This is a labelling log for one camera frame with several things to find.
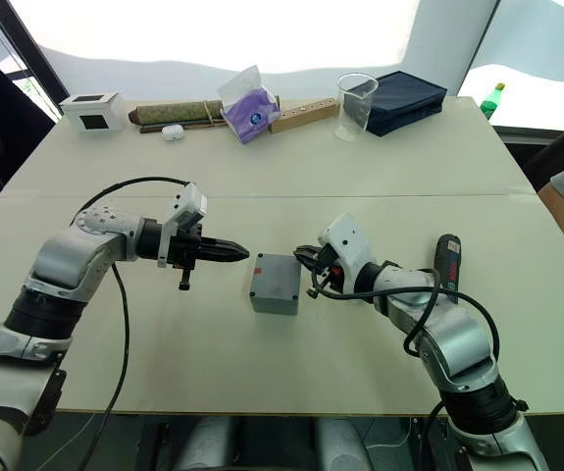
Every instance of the clear plastic cup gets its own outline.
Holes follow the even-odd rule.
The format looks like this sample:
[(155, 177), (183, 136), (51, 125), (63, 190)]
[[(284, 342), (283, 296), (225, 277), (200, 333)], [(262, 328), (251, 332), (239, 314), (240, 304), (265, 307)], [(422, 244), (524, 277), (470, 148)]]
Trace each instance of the clear plastic cup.
[(338, 121), (333, 130), (342, 140), (356, 140), (367, 128), (373, 94), (378, 81), (366, 74), (345, 74), (338, 78)]

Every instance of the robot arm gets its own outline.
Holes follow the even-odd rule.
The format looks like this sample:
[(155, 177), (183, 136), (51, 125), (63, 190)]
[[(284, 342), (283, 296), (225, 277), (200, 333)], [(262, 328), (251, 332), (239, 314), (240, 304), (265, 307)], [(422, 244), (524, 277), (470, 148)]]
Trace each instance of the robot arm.
[(164, 225), (108, 206), (88, 208), (44, 243), (0, 324), (0, 469), (15, 469), (21, 437), (48, 425), (66, 379), (60, 365), (73, 329), (114, 262), (141, 257), (181, 268), (179, 288), (188, 289), (197, 259), (248, 257), (234, 242), (201, 236), (206, 203), (189, 184)]
[[(434, 276), (404, 270), (393, 263), (376, 263), (362, 228), (350, 215), (336, 219), (319, 236), (321, 247), (301, 246), (297, 259), (321, 283), (343, 294), (393, 288), (428, 287)], [(312, 297), (318, 295), (311, 290)], [(402, 292), (368, 299), (405, 334), (419, 322), (429, 292)], [(438, 388), (449, 414), (449, 425), (468, 452), (482, 457), (526, 455), (538, 471), (545, 459), (514, 400), (499, 376), (483, 327), (445, 294), (440, 294), (423, 329), (413, 342), (424, 367)]]

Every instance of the white box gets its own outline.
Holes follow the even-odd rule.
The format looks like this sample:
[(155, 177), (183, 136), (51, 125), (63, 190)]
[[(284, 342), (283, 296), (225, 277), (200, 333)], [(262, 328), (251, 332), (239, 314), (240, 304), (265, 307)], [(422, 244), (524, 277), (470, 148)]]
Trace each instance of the white box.
[(119, 131), (125, 127), (123, 100), (118, 93), (72, 95), (60, 105), (81, 132)]

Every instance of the wooden block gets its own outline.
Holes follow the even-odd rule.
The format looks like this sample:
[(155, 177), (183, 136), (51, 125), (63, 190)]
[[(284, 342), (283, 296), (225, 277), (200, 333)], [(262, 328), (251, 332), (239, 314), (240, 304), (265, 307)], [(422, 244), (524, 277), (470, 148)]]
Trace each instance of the wooden block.
[(283, 111), (280, 118), (269, 126), (271, 133), (282, 132), (307, 125), (315, 121), (335, 116), (338, 112), (338, 102), (333, 98), (326, 98), (307, 105), (298, 106)]

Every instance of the table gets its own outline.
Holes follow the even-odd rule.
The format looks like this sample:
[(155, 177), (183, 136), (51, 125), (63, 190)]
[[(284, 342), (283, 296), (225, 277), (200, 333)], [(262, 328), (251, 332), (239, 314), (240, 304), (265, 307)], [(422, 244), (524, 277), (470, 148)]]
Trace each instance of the table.
[[(0, 198), (0, 321), (34, 255), (64, 228), (84, 197)], [(111, 197), (109, 204), (162, 219), (165, 197)], [(234, 239), (252, 254), (315, 243), (343, 212), (366, 230), (379, 259), (432, 263), (436, 239), (463, 241), (460, 288), (493, 315), (499, 367), (532, 413), (564, 412), (564, 237), (535, 195), (212, 197), (204, 235)], [(131, 348), (115, 410), (124, 412), (426, 414), (437, 402), (403, 334), (363, 302), (313, 300), (299, 314), (255, 313), (248, 287), (254, 259), (200, 262), (192, 289), (180, 272), (151, 261), (121, 263)], [(308, 287), (303, 272), (302, 288)], [(108, 276), (75, 330), (59, 406), (97, 410), (117, 382), (121, 302)]]
[[(535, 193), (471, 98), (446, 97), (441, 113), (385, 137), (365, 133), (344, 142), (333, 136), (333, 123), (265, 133), (242, 145), (228, 129), (192, 130), (183, 141), (166, 142), (131, 124), (116, 134), (78, 133), (64, 119), (1, 197), (87, 198), (151, 175), (195, 181), (214, 197)], [(119, 194), (170, 191), (150, 183)]]

